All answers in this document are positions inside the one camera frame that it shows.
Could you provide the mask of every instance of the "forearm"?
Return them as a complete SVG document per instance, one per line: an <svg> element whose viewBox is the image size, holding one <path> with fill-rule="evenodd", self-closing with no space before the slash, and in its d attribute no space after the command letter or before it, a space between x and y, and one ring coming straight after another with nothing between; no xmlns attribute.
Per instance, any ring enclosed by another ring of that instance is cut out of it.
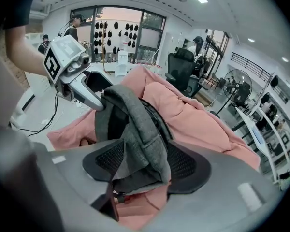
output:
<svg viewBox="0 0 290 232"><path fill-rule="evenodd" d="M24 35L15 36L15 29L7 29L5 32L6 53L8 58L20 69L47 76L43 66L44 55L28 44Z"/></svg>

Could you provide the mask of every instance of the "pink fabric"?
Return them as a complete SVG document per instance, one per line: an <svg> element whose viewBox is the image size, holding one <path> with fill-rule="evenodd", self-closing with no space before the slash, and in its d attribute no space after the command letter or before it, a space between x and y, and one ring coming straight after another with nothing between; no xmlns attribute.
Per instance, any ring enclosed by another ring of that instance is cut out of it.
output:
<svg viewBox="0 0 290 232"><path fill-rule="evenodd" d="M130 71L121 83L152 104L168 124L176 140L198 145L241 159L255 170L259 156L219 118L207 112L196 99L183 96L161 77L139 66ZM56 150L96 142L95 111L90 111L70 125L48 133ZM167 186L133 196L125 204L118 204L119 223L138 230L166 203Z"/></svg>

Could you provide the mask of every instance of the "white sticker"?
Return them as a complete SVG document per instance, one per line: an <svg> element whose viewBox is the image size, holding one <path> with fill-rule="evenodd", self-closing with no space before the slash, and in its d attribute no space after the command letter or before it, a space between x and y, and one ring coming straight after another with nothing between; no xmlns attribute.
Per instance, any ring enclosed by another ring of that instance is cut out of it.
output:
<svg viewBox="0 0 290 232"><path fill-rule="evenodd" d="M52 159L54 164L61 163L66 160L64 156L55 157Z"/></svg>

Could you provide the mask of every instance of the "white floor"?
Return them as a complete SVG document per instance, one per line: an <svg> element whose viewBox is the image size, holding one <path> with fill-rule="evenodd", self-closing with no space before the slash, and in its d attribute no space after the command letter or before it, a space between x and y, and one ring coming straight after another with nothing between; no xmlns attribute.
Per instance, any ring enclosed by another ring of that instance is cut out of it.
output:
<svg viewBox="0 0 290 232"><path fill-rule="evenodd" d="M47 92L41 97L35 97L29 106L25 109L27 115L21 128L38 131L44 125L41 122L45 119L50 119L55 111L55 95L56 90L50 87ZM43 143L48 151L53 151L54 147L47 138L47 133L60 129L69 125L71 122L84 115L90 108L84 104L81 107L76 106L76 102L71 103L61 97L58 99L57 113L53 119L53 123L49 128L43 130L37 135L30 136L34 142ZM25 135L30 135L32 132L20 130Z"/></svg>

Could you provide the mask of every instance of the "chair headrest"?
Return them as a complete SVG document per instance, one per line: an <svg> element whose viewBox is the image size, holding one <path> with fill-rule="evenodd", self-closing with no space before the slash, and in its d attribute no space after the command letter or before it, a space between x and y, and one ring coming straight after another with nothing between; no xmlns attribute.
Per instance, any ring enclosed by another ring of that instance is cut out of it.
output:
<svg viewBox="0 0 290 232"><path fill-rule="evenodd" d="M189 62L194 61L194 54L184 48L179 48L178 51L175 53L174 58L186 60Z"/></svg>

